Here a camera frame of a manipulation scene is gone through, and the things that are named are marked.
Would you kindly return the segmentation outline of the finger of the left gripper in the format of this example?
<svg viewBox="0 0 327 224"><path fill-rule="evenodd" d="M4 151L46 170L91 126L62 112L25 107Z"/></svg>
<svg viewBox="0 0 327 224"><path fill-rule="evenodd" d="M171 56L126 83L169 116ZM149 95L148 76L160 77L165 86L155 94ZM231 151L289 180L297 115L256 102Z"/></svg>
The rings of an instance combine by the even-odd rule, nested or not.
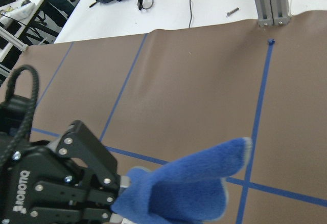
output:
<svg viewBox="0 0 327 224"><path fill-rule="evenodd" d="M75 120L68 126L54 151L62 158L82 160L104 188L124 191L131 185L129 177L118 175L116 158L80 120Z"/></svg>
<svg viewBox="0 0 327 224"><path fill-rule="evenodd" d="M127 218L112 212L107 206L86 207L84 209L84 219L90 223L133 223Z"/></svg>

